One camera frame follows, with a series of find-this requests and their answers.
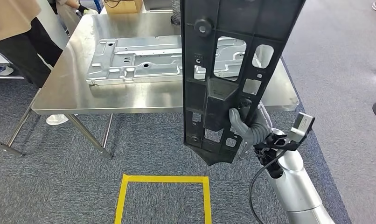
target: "yellow tape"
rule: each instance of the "yellow tape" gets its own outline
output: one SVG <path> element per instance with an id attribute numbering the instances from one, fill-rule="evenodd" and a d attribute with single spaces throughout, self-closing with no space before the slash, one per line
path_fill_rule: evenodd
<path id="1" fill-rule="evenodd" d="M 210 183 L 207 176 L 130 176 L 123 174 L 114 224 L 121 224 L 128 182 L 203 183 L 204 223 L 211 224 Z"/>
<path id="2" fill-rule="evenodd" d="M 204 204 L 204 223 L 211 224 L 210 183 L 209 183 L 208 176 L 203 178 L 203 204 Z"/>
<path id="3" fill-rule="evenodd" d="M 125 174 L 123 174 L 123 176 L 122 176 L 121 189 L 119 190 L 117 212 L 115 214 L 114 224 L 121 224 L 121 222 L 122 222 L 122 213 L 124 212 L 124 204 L 125 204 L 125 196 L 126 196 L 128 177 L 129 176 L 125 175 Z"/>

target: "black cable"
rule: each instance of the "black cable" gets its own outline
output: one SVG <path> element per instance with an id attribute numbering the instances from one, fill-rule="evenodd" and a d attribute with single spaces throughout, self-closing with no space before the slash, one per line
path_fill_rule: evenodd
<path id="1" fill-rule="evenodd" d="M 115 7 L 118 6 L 119 2 L 121 2 L 121 1 L 134 1 L 134 0 L 104 0 L 104 3 L 105 3 L 108 7 L 110 7 L 110 8 L 115 8 Z M 110 5 L 108 4 L 109 2 L 115 2 L 116 5 L 114 5 L 114 6 L 110 6 Z"/>
<path id="2" fill-rule="evenodd" d="M 252 214 L 254 215 L 255 219 L 257 220 L 257 222 L 259 224 L 264 224 L 261 219 L 258 217 L 258 215 L 255 213 L 255 210 L 252 206 L 252 198 L 251 198 L 251 195 L 252 195 L 252 187 L 254 186 L 254 183 L 255 181 L 257 180 L 257 178 L 259 177 L 259 175 L 261 175 L 261 173 L 266 169 L 268 168 L 270 165 L 272 165 L 272 163 L 276 162 L 278 159 L 280 159 L 285 153 L 287 152 L 287 150 L 284 150 L 283 152 L 281 152 L 278 156 L 276 156 L 276 158 L 274 158 L 272 161 L 270 161 L 268 164 L 266 164 L 265 166 L 263 166 L 254 176 L 254 178 L 251 180 L 251 184 L 250 184 L 250 188 L 249 188 L 249 203 L 250 203 L 250 208 L 251 208 L 251 212 Z"/>

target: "black plastic frame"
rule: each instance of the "black plastic frame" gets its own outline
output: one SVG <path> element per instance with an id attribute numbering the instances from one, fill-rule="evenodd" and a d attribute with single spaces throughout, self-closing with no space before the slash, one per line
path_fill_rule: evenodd
<path id="1" fill-rule="evenodd" d="M 209 166 L 232 163 L 242 138 L 230 130 L 228 111 L 251 102 L 245 117 L 245 123 L 251 123 L 304 3 L 305 0 L 181 0 L 184 144 Z M 221 36 L 247 44 L 236 81 L 218 78 L 213 73 Z M 274 49 L 265 69 L 252 65 L 261 44 Z M 206 68 L 205 81 L 194 79 L 195 65 Z M 261 81 L 256 95 L 243 92 L 246 79 Z M 200 121 L 192 121 L 194 112 L 202 115 Z M 223 129 L 221 141 L 206 139 L 205 129 Z M 237 141 L 234 147 L 226 145 L 228 138 Z"/>

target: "gray carpet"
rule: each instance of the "gray carpet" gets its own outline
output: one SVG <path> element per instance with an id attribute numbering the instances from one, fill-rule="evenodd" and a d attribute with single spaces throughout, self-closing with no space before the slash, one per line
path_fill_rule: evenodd
<path id="1" fill-rule="evenodd" d="M 0 140 L 7 140 L 34 93 L 23 80 L 0 80 Z M 272 113 L 274 126 L 287 131 L 297 111 Z M 101 138 L 106 115 L 78 117 Z M 30 116 L 14 143 L 25 157 L 0 150 L 0 223 L 113 223 L 123 173 L 208 175 L 213 223 L 256 223 L 247 194 L 260 168 L 257 159 L 251 154 L 233 164 L 208 167 L 183 146 L 180 113 L 116 115 L 107 147 L 115 156 L 110 161 L 71 123 L 48 126 L 45 119 Z M 331 216 L 339 224 L 351 223 L 314 134 L 300 152 Z M 263 221 L 286 223 L 265 175 L 254 190 L 253 202 Z M 122 223 L 203 223 L 201 186 L 130 183 Z"/>
<path id="2" fill-rule="evenodd" d="M 374 0 L 308 0 L 283 52 L 347 211 L 376 224 Z"/>

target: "robotic hand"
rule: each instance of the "robotic hand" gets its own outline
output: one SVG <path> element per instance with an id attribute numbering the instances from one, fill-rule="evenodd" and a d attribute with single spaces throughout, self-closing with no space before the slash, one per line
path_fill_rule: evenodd
<path id="1" fill-rule="evenodd" d="M 281 130 L 272 128 L 262 103 L 258 105 L 250 127 L 242 121 L 242 111 L 244 110 L 239 112 L 236 108 L 229 110 L 232 127 L 246 142 L 242 155 L 247 155 L 251 146 L 254 146 L 254 152 L 263 165 L 253 178 L 249 192 L 250 207 L 256 220 L 263 224 L 253 209 L 251 192 L 257 177 L 266 170 L 267 178 L 286 211 L 289 223 L 334 224 L 304 168 L 302 157 L 296 151 L 311 130 L 314 118 L 299 113 L 291 131 L 285 135 Z"/>

